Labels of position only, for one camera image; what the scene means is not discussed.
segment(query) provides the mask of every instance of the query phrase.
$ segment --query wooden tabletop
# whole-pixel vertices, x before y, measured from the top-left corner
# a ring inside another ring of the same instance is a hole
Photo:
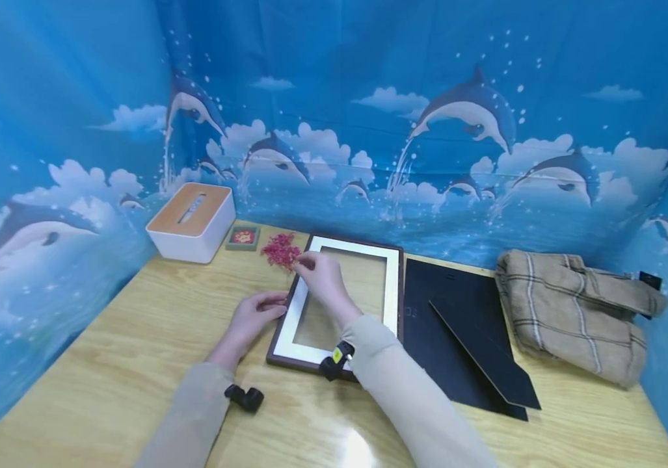
[[[263,226],[261,245],[278,232]],[[298,235],[295,244],[307,240]],[[288,290],[291,280],[259,252],[221,250],[210,265],[152,258],[1,420],[0,467],[130,467],[238,301]],[[265,364],[270,340],[267,330],[236,378],[263,389],[263,407],[254,417],[230,407],[207,467],[413,466],[362,388]],[[501,466],[668,467],[668,437],[640,387],[623,391],[573,366],[513,353],[544,411],[521,422],[456,404]]]

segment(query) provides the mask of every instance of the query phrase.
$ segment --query black tag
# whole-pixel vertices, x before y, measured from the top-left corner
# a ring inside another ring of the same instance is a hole
[[[661,278],[658,276],[649,275],[647,272],[641,271],[638,274],[638,279],[653,287],[653,289],[657,291],[661,289]]]

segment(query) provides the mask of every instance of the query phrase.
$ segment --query beige sleeve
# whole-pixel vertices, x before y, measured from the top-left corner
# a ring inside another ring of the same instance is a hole
[[[235,376],[213,363],[192,366],[172,397],[172,407],[141,452],[135,468],[203,468],[219,434]]]
[[[418,468],[496,467],[492,455],[446,394],[373,317],[348,324],[354,375],[391,419]]]

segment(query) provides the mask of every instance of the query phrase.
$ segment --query folded cloth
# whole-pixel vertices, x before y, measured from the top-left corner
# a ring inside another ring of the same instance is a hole
[[[659,291],[587,268],[577,255],[521,250],[500,255],[495,278],[522,350],[564,359],[623,388],[638,381],[646,342],[632,320],[665,309]]]

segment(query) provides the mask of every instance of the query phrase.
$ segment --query wooden tissue box lid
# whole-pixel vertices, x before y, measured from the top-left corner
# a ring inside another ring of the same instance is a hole
[[[181,236],[201,236],[230,193],[228,187],[195,182],[186,183],[162,207],[154,220],[148,223],[146,230]],[[191,208],[191,204],[201,195],[204,196],[204,199],[194,208],[191,216],[186,221],[180,222]]]

